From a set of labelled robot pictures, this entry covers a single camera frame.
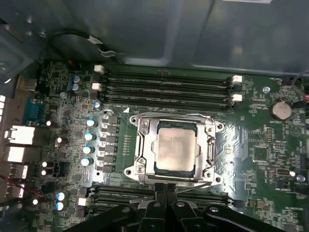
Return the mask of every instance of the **electrolytic capacitor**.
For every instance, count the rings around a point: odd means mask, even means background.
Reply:
[[[48,127],[51,127],[51,128],[57,128],[57,127],[58,127],[58,123],[56,123],[56,122],[54,122],[54,121],[51,121],[51,120],[48,120],[48,121],[46,122],[46,125],[47,125]]]
[[[95,140],[97,138],[95,134],[90,132],[87,132],[84,137],[87,141]]]
[[[72,79],[73,83],[76,83],[78,85],[80,85],[83,81],[82,79],[78,76],[78,75],[75,75]]]
[[[53,172],[54,172],[53,169],[46,168],[46,169],[41,171],[41,175],[51,175],[51,174],[53,174]]]
[[[44,168],[52,168],[53,166],[54,166],[54,162],[52,162],[52,161],[42,162],[42,167],[44,167]]]
[[[80,86],[76,83],[74,83],[72,86],[71,86],[71,89],[75,92],[75,93],[80,93],[82,91],[82,89],[80,88]]]
[[[99,102],[93,103],[93,107],[95,108],[95,110],[102,110],[102,105]]]
[[[84,167],[93,164],[93,162],[94,162],[94,161],[93,161],[93,158],[90,158],[90,157],[84,157],[84,158],[82,158],[82,160],[81,160],[81,164],[82,164]]]
[[[94,119],[92,119],[92,118],[88,119],[86,124],[89,127],[96,127],[98,125],[98,123]]]
[[[58,201],[63,201],[65,198],[66,198],[66,194],[65,194],[64,192],[59,192],[59,193],[57,193],[57,195],[56,195],[56,199],[57,199]]]
[[[83,148],[83,152],[85,154],[90,154],[93,153],[95,151],[95,148],[93,146],[84,146]]]
[[[60,136],[57,138],[57,142],[60,144],[67,144],[69,142],[69,139],[67,137]]]

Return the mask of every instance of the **solid capacitor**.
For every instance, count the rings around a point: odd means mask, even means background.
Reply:
[[[84,137],[87,141],[95,140],[97,138],[95,134],[90,132],[87,132]]]
[[[80,93],[82,91],[82,89],[80,88],[80,86],[76,83],[74,83],[72,86],[71,86],[71,89],[75,92],[75,93]]]
[[[93,162],[94,162],[93,159],[90,158],[90,157],[84,157],[84,158],[82,158],[82,160],[81,160],[81,164],[82,164],[84,167],[93,164]]]

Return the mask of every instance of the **cpu socket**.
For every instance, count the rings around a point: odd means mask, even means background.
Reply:
[[[194,187],[223,183],[214,172],[216,133],[224,125],[201,114],[144,113],[134,115],[137,127],[135,161],[124,170],[141,184],[175,183]]]

